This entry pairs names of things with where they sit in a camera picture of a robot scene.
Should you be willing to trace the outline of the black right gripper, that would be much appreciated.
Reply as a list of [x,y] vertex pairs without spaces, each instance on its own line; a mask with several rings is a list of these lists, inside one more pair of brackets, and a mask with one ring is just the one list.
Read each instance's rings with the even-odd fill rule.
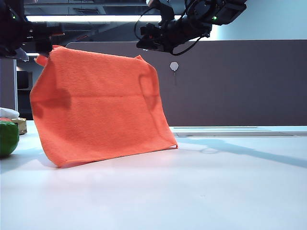
[[[147,23],[140,28],[143,37],[137,42],[136,47],[175,54],[174,48],[196,38],[197,40],[192,45],[177,53],[184,54],[191,50],[201,38],[209,38],[211,31],[212,24],[197,21],[188,16],[171,20],[163,27]],[[162,36],[163,44],[146,36]]]

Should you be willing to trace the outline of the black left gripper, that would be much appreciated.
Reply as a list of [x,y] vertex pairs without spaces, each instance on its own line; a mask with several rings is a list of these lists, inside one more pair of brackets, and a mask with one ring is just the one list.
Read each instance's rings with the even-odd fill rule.
[[23,43],[33,43],[36,52],[48,58],[52,51],[50,37],[62,35],[65,35],[65,32],[61,23],[52,26],[47,23],[30,23]]

